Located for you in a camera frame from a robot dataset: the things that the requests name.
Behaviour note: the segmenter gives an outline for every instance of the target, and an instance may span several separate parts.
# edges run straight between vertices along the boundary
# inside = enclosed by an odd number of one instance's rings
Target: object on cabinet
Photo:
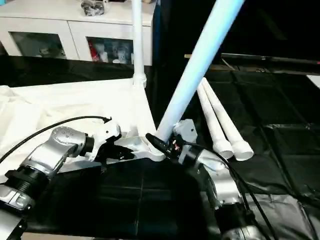
[[[81,7],[86,16],[99,16],[107,12],[108,0],[82,0]]]

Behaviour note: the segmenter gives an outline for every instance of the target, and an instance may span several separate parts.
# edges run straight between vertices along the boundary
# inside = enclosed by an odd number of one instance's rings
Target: white pipe
[[[225,159],[231,158],[234,155],[234,151],[230,142],[226,140],[224,132],[221,129],[216,114],[201,83],[199,84],[196,91],[198,93],[206,124],[208,125],[209,132],[213,141],[213,150]]]
[[[244,141],[205,77],[202,80],[202,84],[223,131],[232,145],[235,158],[238,161],[250,159],[254,155],[254,151],[249,143]]]
[[[132,0],[132,22],[133,22],[133,81],[143,83],[147,86],[147,78],[144,69],[144,52],[142,38],[142,3],[141,0]]]
[[[244,1],[217,0],[215,2],[157,129],[156,136],[159,139],[168,141],[174,125],[184,114]]]

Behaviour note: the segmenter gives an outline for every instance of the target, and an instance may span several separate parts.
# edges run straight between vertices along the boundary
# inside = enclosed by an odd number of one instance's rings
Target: white cabinet
[[[0,41],[12,56],[79,59],[65,20],[0,17]]]
[[[152,65],[155,6],[155,2],[142,4],[143,60],[148,66]],[[0,6],[0,42],[13,56],[92,61],[94,52],[99,55],[104,48],[109,63],[129,64],[132,3],[110,2],[104,15],[85,16],[77,0],[13,0]]]

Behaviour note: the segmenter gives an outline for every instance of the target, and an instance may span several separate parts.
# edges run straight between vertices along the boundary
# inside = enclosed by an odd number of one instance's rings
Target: light blue pipe
[[[245,0],[217,0],[157,129],[167,142],[225,39]]]

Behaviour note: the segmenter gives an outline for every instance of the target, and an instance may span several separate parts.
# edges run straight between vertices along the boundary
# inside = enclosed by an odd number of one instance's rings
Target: pipe end cap
[[[237,141],[232,145],[234,156],[238,161],[245,161],[254,155],[254,151],[246,141]]]
[[[225,159],[229,159],[234,155],[233,148],[226,139],[216,141],[212,148]]]

